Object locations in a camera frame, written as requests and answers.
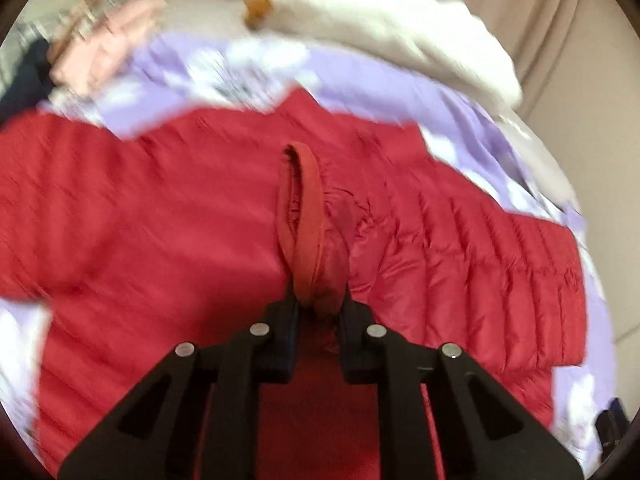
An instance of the pink clothing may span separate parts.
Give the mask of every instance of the pink clothing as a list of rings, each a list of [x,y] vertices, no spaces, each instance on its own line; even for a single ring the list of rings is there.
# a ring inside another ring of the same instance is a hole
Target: pink clothing
[[[94,94],[151,35],[164,5],[164,0],[131,0],[108,12],[90,37],[71,40],[51,70],[51,79],[80,97]]]

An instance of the silver screw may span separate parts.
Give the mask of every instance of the silver screw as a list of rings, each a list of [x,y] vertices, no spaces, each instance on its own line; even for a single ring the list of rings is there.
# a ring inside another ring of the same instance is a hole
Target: silver screw
[[[180,343],[175,347],[175,354],[178,357],[189,357],[196,351],[196,347],[192,343]]]
[[[367,334],[371,337],[384,337],[386,335],[386,328],[382,325],[369,325],[367,326]]]
[[[455,359],[462,355],[462,348],[455,343],[444,343],[442,345],[442,353],[451,359]]]
[[[255,335],[256,337],[260,337],[263,335],[267,335],[271,328],[266,323],[255,323],[251,325],[249,332],[251,335]]]

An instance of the quilted fabric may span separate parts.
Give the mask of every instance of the quilted fabric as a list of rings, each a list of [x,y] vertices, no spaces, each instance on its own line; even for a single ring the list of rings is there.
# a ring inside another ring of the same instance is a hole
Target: quilted fabric
[[[551,368],[584,353],[574,238],[505,213],[432,159],[417,126],[332,116],[303,91],[271,114],[195,110],[131,142],[33,113],[0,137],[0,295],[53,311],[37,428],[52,473],[174,345],[221,342],[283,295],[292,141],[318,161],[324,278],[343,279],[332,265],[346,258],[379,322],[457,342],[550,424]],[[333,328],[306,324],[293,384],[263,390],[261,478],[378,477],[375,391],[342,384]]]

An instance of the beige wall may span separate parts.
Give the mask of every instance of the beige wall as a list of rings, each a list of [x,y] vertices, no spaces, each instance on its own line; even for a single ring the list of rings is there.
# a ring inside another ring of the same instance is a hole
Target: beige wall
[[[574,184],[612,309],[619,387],[640,407],[640,40],[615,0],[579,0],[529,126]]]

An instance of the purple bedsheet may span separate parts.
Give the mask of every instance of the purple bedsheet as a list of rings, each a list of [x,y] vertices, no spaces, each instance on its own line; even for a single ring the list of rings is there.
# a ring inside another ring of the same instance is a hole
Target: purple bedsheet
[[[291,40],[211,41],[165,33],[135,51],[94,100],[58,98],[56,113],[103,124],[121,139],[199,105],[268,110],[292,85],[334,112],[420,124],[430,152],[493,196],[503,208],[569,226],[581,243],[588,308],[586,359],[554,373],[555,434],[585,469],[597,457],[596,414],[615,388],[612,327],[584,247],[585,222],[537,191],[492,119],[467,97],[429,78],[352,52]]]

